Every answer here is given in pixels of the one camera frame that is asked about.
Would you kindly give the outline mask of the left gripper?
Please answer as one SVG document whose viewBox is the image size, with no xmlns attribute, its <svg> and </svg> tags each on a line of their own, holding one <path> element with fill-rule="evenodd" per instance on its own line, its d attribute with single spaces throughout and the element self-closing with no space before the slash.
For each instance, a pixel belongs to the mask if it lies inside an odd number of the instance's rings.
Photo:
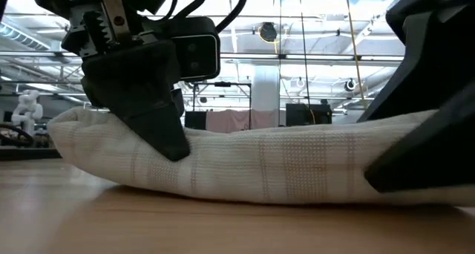
<svg viewBox="0 0 475 254">
<path fill-rule="evenodd" d="M 92 105 L 109 109 L 167 159 L 189 156 L 175 103 L 180 93 L 171 90 L 180 78 L 174 43 L 113 51 L 131 45 L 144 31 L 141 12 L 156 13 L 165 0 L 34 1 L 69 21 L 61 47 L 83 58 L 81 83 Z"/>
</svg>

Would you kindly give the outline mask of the white plaid towel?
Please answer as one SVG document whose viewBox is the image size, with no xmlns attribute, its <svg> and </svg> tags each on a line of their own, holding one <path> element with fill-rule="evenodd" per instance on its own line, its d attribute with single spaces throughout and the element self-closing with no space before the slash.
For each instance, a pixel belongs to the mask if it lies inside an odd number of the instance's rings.
<svg viewBox="0 0 475 254">
<path fill-rule="evenodd" d="M 113 114 L 72 108 L 47 125 L 63 159 L 118 184 L 191 198 L 270 204 L 475 206 L 475 184 L 381 194 L 364 169 L 430 111 L 365 123 L 229 134 L 186 129 L 190 155 L 172 162 Z"/>
</svg>

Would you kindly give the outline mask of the black clothes rack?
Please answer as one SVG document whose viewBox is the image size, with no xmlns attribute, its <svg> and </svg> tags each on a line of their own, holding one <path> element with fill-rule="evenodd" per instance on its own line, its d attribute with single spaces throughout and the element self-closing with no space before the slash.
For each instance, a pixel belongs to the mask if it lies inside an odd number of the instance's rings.
<svg viewBox="0 0 475 254">
<path fill-rule="evenodd" d="M 208 86 L 213 85 L 217 88 L 230 88 L 232 86 L 237 86 L 239 89 L 242 89 L 242 86 L 247 86 L 249 88 L 249 92 L 246 93 L 247 97 L 249 98 L 249 122 L 248 122 L 248 130 L 252 129 L 252 84 L 251 83 L 239 83 L 239 82 L 194 82 L 192 89 L 192 111 L 196 109 L 196 98 L 201 91 L 204 91 Z"/>
</svg>

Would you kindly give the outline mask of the pink cloth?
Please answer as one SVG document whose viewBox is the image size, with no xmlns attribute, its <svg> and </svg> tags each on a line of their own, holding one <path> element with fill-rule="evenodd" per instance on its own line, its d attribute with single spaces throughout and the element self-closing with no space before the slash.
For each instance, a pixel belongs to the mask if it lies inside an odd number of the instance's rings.
<svg viewBox="0 0 475 254">
<path fill-rule="evenodd" d="M 206 130 L 217 133 L 232 133 L 249 129 L 275 128 L 286 125 L 285 111 L 208 111 Z"/>
</svg>

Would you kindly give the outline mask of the black monitor on stand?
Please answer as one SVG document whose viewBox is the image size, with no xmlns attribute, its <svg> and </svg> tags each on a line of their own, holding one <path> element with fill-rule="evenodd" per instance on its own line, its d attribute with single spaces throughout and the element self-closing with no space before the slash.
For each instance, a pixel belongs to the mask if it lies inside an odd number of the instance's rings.
<svg viewBox="0 0 475 254">
<path fill-rule="evenodd" d="M 329 105 L 286 104 L 286 126 L 331 124 L 333 112 Z"/>
</svg>

